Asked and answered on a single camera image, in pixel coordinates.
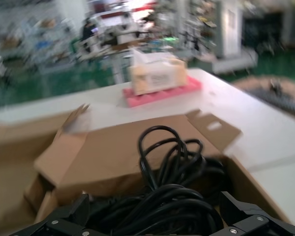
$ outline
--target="pink foam pad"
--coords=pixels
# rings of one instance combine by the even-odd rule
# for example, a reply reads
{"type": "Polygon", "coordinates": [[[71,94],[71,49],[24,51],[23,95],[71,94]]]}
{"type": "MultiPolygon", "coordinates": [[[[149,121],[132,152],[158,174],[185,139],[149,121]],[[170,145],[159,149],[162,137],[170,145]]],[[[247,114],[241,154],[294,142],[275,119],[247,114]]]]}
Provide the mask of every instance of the pink foam pad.
{"type": "Polygon", "coordinates": [[[162,100],[168,97],[177,96],[184,93],[189,93],[202,89],[202,83],[190,76],[188,76],[188,84],[186,86],[181,86],[178,88],[172,88],[168,90],[163,90],[160,92],[154,92],[150,94],[144,94],[136,96],[133,92],[132,88],[125,88],[123,90],[123,95],[127,100],[129,107],[137,107],[143,104],[147,104],[150,102],[155,102],[158,100],[162,100]]]}

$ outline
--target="screw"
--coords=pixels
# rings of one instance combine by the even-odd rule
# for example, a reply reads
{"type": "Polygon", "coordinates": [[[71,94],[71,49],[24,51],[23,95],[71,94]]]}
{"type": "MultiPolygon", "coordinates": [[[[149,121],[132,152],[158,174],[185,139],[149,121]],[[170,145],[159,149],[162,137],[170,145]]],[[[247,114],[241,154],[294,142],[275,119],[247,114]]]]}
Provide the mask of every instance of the screw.
{"type": "Polygon", "coordinates": [[[237,233],[238,233],[237,230],[234,230],[234,229],[230,229],[230,232],[231,232],[232,234],[237,234],[237,233]]]}

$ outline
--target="person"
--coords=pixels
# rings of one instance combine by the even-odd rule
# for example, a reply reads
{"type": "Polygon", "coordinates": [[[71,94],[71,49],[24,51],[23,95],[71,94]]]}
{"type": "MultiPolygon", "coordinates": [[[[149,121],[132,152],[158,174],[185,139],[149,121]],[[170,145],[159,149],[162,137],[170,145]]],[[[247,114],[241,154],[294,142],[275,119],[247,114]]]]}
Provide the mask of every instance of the person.
{"type": "MultiPolygon", "coordinates": [[[[90,19],[87,18],[85,20],[85,24],[84,24],[83,30],[82,30],[82,38],[81,38],[82,42],[89,39],[89,38],[91,38],[92,36],[94,36],[94,33],[92,32],[93,27],[94,27],[94,25],[91,23],[90,19]]],[[[90,46],[89,46],[89,44],[87,42],[83,44],[83,47],[85,48],[85,50],[88,53],[91,52],[90,46]]]]}

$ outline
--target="black metal bracket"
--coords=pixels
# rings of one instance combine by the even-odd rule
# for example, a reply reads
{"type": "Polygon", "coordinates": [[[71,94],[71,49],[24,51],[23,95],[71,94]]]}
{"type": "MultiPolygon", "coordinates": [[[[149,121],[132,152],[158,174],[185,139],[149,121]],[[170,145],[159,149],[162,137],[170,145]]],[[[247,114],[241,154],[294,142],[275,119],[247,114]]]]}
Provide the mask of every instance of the black metal bracket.
{"type": "MultiPolygon", "coordinates": [[[[295,236],[295,226],[274,219],[260,207],[237,201],[228,192],[220,197],[221,216],[229,226],[211,236],[295,236]]],[[[83,194],[73,205],[52,212],[44,221],[10,236],[106,236],[87,229],[90,204],[83,194]]]]}

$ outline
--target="coiled black cable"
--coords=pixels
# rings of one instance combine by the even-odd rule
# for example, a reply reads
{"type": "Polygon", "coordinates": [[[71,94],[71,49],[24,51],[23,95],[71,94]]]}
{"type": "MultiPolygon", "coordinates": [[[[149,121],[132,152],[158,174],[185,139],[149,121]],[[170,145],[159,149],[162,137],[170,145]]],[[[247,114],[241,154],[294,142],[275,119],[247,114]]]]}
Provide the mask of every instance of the coiled black cable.
{"type": "Polygon", "coordinates": [[[166,126],[147,129],[138,140],[140,169],[146,183],[137,196],[96,199],[91,206],[88,227],[112,236],[125,235],[210,235],[223,228],[222,219],[211,205],[222,190],[226,174],[216,159],[204,158],[200,140],[183,141],[179,134],[166,126]],[[147,149],[143,148],[146,135],[165,130],[173,138],[161,140],[147,149]],[[157,174],[148,163],[147,156],[154,149],[175,143],[163,159],[157,174]],[[188,150],[189,144],[198,146],[188,150]],[[218,177],[217,183],[201,193],[186,187],[196,180],[218,177]]]}

